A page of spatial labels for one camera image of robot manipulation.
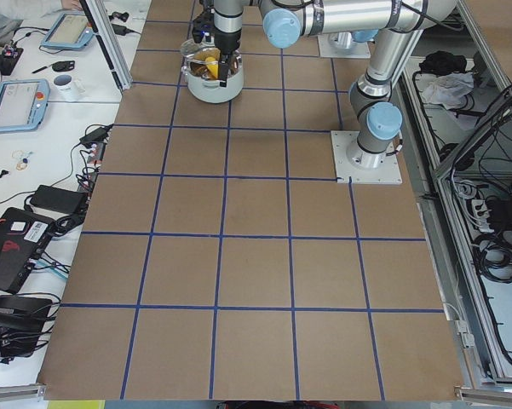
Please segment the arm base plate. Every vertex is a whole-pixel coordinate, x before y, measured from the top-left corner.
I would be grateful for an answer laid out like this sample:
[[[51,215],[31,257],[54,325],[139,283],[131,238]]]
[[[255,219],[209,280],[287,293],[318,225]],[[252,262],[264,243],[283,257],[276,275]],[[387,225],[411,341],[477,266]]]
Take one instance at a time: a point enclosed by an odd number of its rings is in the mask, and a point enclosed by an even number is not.
[[[397,156],[367,153],[358,145],[358,131],[332,131],[331,145],[338,183],[400,185]]]
[[[325,58],[369,59],[368,43],[373,32],[338,32],[318,35],[319,56]]]

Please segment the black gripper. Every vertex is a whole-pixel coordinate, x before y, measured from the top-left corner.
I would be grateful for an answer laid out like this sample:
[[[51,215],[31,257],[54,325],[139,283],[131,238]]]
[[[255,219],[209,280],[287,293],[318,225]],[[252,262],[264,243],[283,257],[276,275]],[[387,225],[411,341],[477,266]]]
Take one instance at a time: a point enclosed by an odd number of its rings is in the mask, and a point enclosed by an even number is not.
[[[232,53],[239,48],[243,25],[244,3],[237,0],[214,1],[215,46],[221,51],[218,60],[218,80],[227,87],[233,61]]]
[[[210,43],[214,32],[214,15],[205,10],[193,20],[192,38],[195,43]]]

